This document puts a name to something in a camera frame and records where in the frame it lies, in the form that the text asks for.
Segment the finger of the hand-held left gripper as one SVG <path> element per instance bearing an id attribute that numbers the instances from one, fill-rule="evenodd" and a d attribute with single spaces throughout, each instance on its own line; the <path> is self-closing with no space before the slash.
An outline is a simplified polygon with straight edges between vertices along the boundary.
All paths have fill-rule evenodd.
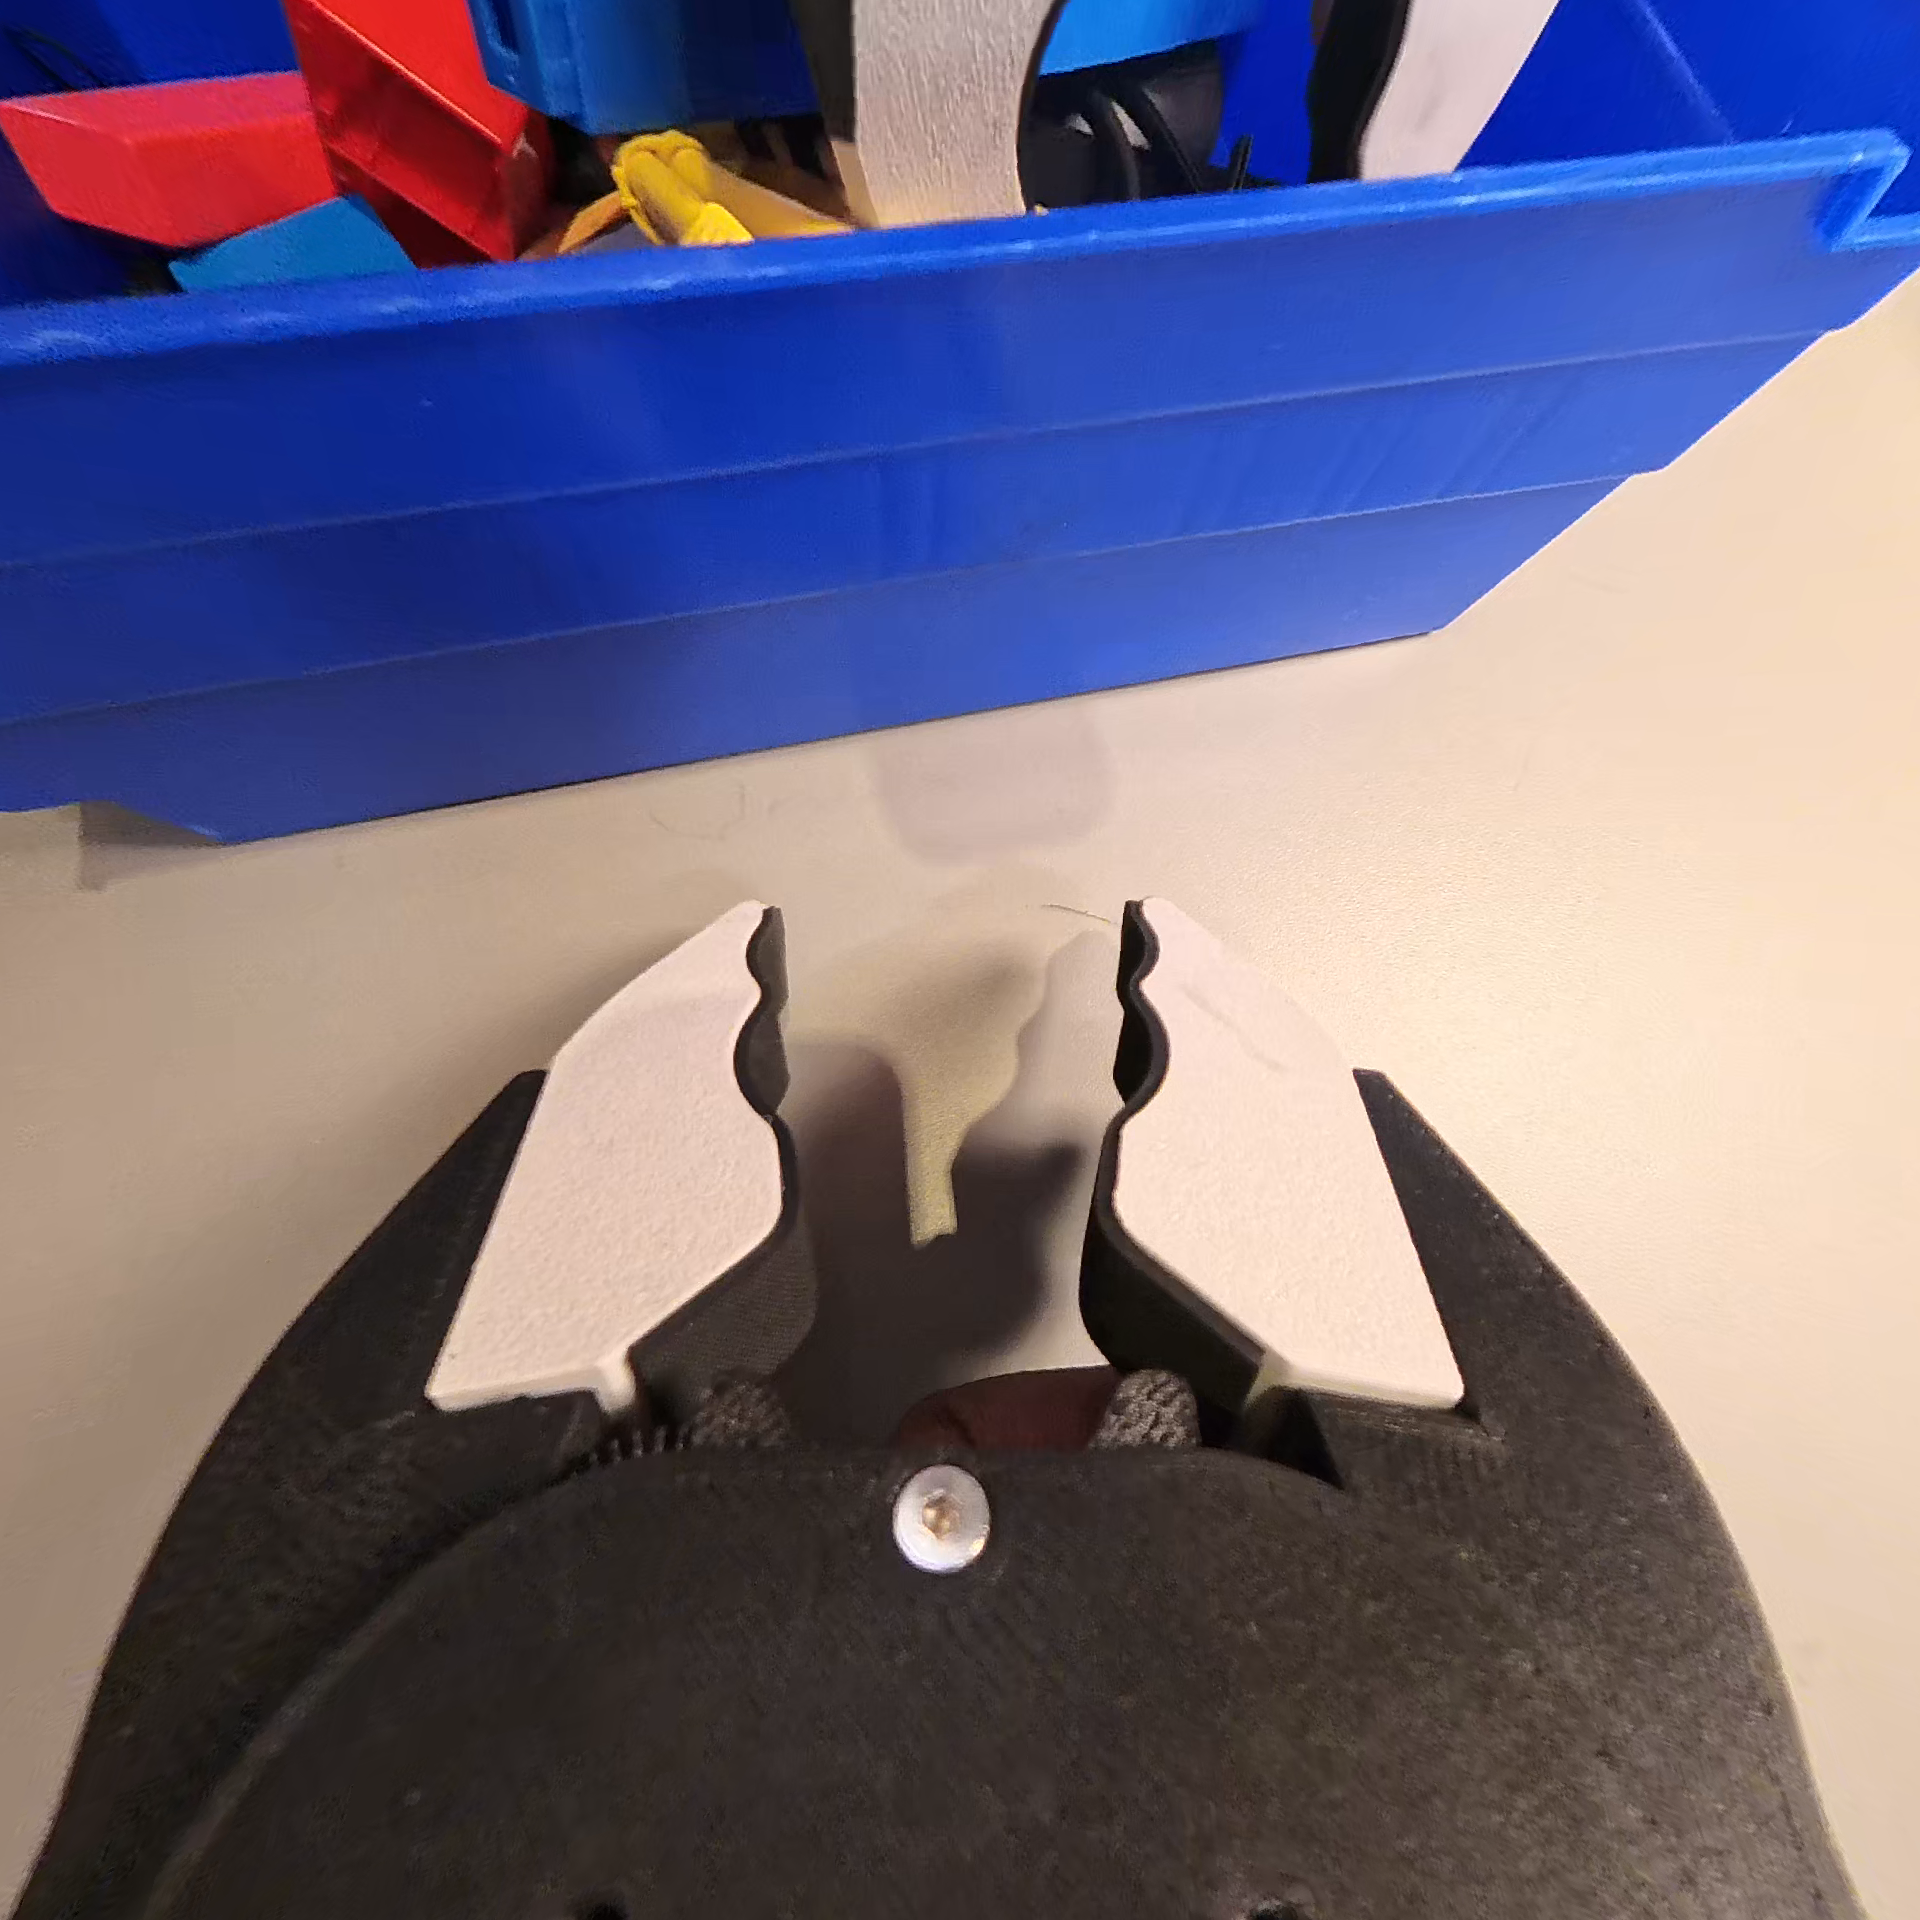
<path id="1" fill-rule="evenodd" d="M 1451 175 L 1555 3 L 1315 3 L 1307 183 Z"/>
<path id="2" fill-rule="evenodd" d="M 860 229 L 1019 219 L 1060 3 L 819 3 L 818 107 Z"/>

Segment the blue plastic storage bin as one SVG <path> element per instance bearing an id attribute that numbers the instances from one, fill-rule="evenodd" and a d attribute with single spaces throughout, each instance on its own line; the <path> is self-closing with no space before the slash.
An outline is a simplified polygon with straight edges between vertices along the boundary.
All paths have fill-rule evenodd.
<path id="1" fill-rule="evenodd" d="M 1915 4 L 1557 4 L 1459 172 L 4 306 L 4 810 L 252 843 L 1439 631 L 1915 274 Z"/>

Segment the red flat block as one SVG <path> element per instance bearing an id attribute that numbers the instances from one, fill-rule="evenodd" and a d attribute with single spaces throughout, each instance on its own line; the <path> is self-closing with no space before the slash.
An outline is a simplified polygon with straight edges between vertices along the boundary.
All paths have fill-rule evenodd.
<path id="1" fill-rule="evenodd" d="M 12 99 L 1 124 L 51 214 L 160 248 L 225 243 L 335 196 L 296 70 Z"/>

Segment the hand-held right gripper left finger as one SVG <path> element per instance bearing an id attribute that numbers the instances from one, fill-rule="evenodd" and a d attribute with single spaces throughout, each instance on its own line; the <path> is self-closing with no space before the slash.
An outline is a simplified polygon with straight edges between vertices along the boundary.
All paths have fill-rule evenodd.
<path id="1" fill-rule="evenodd" d="M 436 1410 L 687 1420 L 798 1353 L 818 1280 L 785 996 L 782 914 L 743 900 L 557 1048 L 426 1376 Z"/>

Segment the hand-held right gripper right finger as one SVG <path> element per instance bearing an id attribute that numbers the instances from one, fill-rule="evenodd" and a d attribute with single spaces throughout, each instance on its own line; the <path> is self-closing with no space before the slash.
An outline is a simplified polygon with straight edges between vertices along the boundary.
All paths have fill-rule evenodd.
<path id="1" fill-rule="evenodd" d="M 1159 897 L 1121 911 L 1115 1005 L 1078 1273 L 1102 1359 L 1185 1380 L 1212 1414 L 1292 1393 L 1457 1413 L 1462 1367 L 1323 1027 Z"/>

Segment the yellow plastic part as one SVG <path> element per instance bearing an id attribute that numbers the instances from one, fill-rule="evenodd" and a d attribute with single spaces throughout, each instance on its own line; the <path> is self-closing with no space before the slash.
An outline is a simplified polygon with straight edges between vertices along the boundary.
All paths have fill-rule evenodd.
<path id="1" fill-rule="evenodd" d="M 709 164 L 716 198 L 746 225 L 751 241 L 815 238 L 851 232 L 851 225 L 843 219 L 819 213 L 772 188 L 759 186 L 713 160 L 709 160 Z M 635 226 L 612 188 L 563 223 L 548 255 L 551 259 L 568 259 L 590 252 L 600 245 L 612 246 L 614 243 L 621 246 L 673 248 L 662 246 L 648 229 Z"/>

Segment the blue wedge block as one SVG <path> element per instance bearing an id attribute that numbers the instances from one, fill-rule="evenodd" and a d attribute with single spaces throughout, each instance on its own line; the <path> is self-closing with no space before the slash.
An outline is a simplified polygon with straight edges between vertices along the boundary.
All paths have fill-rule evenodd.
<path id="1" fill-rule="evenodd" d="M 359 196 L 340 196 L 174 256 L 184 292 L 302 286 L 416 270 L 402 243 Z"/>

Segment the red glossy block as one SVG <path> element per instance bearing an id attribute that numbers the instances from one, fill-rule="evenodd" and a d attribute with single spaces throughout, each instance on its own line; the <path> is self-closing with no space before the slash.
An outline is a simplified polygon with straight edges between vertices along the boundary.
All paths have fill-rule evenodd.
<path id="1" fill-rule="evenodd" d="M 548 225 L 548 121 L 496 89 L 466 3 L 285 3 L 335 186 L 422 269 L 512 262 Z"/>

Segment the blue plastic part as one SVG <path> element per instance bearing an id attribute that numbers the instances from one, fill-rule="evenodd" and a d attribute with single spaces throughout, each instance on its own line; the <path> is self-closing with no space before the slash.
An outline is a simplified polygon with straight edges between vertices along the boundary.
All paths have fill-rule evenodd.
<path id="1" fill-rule="evenodd" d="M 1043 78 L 1254 30 L 1264 3 L 1067 3 Z M 487 82 L 578 132 L 662 132 L 809 114 L 785 3 L 467 3 Z"/>

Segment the yellow plastic toy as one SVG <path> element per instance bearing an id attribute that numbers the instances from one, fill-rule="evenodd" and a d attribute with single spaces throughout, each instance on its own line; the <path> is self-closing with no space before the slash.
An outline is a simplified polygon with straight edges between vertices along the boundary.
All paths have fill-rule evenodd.
<path id="1" fill-rule="evenodd" d="M 612 155 L 609 178 L 628 219 L 662 246 L 746 246 L 751 231 L 711 191 L 705 146 L 681 130 L 635 135 Z"/>

